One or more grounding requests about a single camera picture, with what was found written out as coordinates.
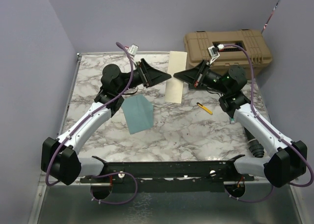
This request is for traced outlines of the light blue paper envelope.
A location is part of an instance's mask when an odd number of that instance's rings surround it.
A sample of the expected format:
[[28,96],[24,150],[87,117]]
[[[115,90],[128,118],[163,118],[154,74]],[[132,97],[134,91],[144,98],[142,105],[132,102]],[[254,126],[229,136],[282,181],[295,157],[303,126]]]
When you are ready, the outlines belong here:
[[153,105],[143,95],[140,94],[125,99],[122,104],[122,110],[130,134],[153,127]]

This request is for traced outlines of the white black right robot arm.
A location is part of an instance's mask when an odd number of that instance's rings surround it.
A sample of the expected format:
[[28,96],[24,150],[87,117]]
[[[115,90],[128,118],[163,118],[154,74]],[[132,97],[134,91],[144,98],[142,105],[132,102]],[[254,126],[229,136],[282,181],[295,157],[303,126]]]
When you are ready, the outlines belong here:
[[221,109],[240,123],[266,150],[268,157],[241,157],[225,168],[230,180],[237,180],[243,174],[265,177],[279,188],[306,172],[307,146],[302,141],[293,141],[269,123],[242,92],[247,84],[245,70],[232,65],[224,75],[210,69],[203,60],[196,67],[174,74],[176,79],[195,87],[206,86],[222,94]]

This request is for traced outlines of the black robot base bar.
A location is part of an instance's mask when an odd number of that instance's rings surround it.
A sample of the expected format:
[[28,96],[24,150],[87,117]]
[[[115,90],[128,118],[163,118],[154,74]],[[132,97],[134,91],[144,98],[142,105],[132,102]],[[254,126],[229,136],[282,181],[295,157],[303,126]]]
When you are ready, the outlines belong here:
[[235,160],[107,162],[101,178],[85,175],[80,182],[97,191],[111,188],[115,193],[223,192],[224,183],[254,180],[253,176],[236,171]]

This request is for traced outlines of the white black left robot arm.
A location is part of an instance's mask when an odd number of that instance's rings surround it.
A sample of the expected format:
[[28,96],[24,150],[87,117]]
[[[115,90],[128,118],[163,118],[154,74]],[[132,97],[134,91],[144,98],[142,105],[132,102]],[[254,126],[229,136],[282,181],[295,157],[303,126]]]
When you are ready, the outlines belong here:
[[70,185],[78,177],[92,176],[98,182],[105,181],[108,178],[105,161],[96,157],[80,159],[82,147],[120,109],[126,90],[139,85],[149,88],[170,78],[170,74],[151,67],[145,59],[132,64],[129,73],[121,72],[116,64],[105,66],[100,91],[88,111],[62,135],[43,142],[41,170],[46,173],[45,180],[52,176]]

